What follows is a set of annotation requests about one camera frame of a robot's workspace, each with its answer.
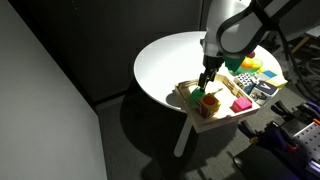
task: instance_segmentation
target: toy block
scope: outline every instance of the toy block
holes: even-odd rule
[[[231,109],[237,113],[237,112],[241,112],[247,109],[250,109],[252,107],[252,103],[245,97],[240,97],[238,99],[236,99],[232,106]]]
[[[221,103],[213,94],[206,94],[197,101],[197,111],[203,118],[213,116],[218,112]]]
[[[276,76],[267,80],[266,82],[276,86],[279,89],[282,89],[287,84],[288,81],[282,76]]]
[[[262,81],[267,81],[273,77],[276,77],[277,74],[275,74],[274,72],[270,71],[270,70],[267,70],[267,71],[264,71],[264,72],[261,72],[260,74],[257,74],[256,75],[256,78],[259,79],[259,80],[262,80]]]

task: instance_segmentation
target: colorful objects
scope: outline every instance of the colorful objects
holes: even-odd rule
[[[255,77],[249,73],[236,75],[234,82],[247,94],[250,94],[253,87],[257,84]]]
[[[240,97],[238,99],[236,99],[232,106],[231,109],[237,113],[237,112],[241,112],[247,109],[250,109],[252,107],[252,103],[245,97]]]
[[[265,105],[278,88],[268,82],[260,81],[251,91],[250,97],[260,106]]]
[[[221,103],[213,94],[200,97],[197,101],[197,111],[203,118],[211,117],[218,112]]]

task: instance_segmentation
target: white round table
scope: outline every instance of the white round table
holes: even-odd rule
[[[176,84],[198,79],[204,72],[200,39],[205,33],[196,31],[170,35],[154,41],[139,53],[134,63],[134,75],[148,96],[168,108],[184,112],[173,91]],[[272,54],[260,46],[255,53],[263,61],[265,69],[282,75],[281,67]],[[219,72],[231,76],[224,64]],[[186,120],[174,152],[177,157],[183,153],[191,127]]]

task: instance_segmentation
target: toy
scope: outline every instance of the toy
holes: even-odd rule
[[[279,76],[270,70],[257,74],[256,78],[268,82],[279,89],[283,88],[288,82],[283,76]]]
[[[254,52],[246,56],[243,62],[241,63],[239,69],[237,70],[237,73],[254,74],[255,72],[257,72],[262,67],[263,63],[260,59],[255,58],[254,56]]]
[[[203,118],[218,112],[221,103],[213,94],[206,94],[197,101],[197,111]]]
[[[249,73],[236,75],[234,82],[247,94],[250,94],[253,87],[257,84],[255,77]]]
[[[232,106],[231,109],[237,113],[237,112],[241,112],[247,109],[250,109],[252,107],[252,103],[245,97],[240,97],[238,99],[236,99]]]

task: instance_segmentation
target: table leg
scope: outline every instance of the table leg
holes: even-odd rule
[[[184,148],[187,144],[189,134],[192,128],[192,124],[190,122],[189,116],[187,117],[186,121],[184,122],[182,131],[180,133],[178,142],[176,144],[176,147],[174,148],[174,155],[176,157],[181,157],[184,151]]]

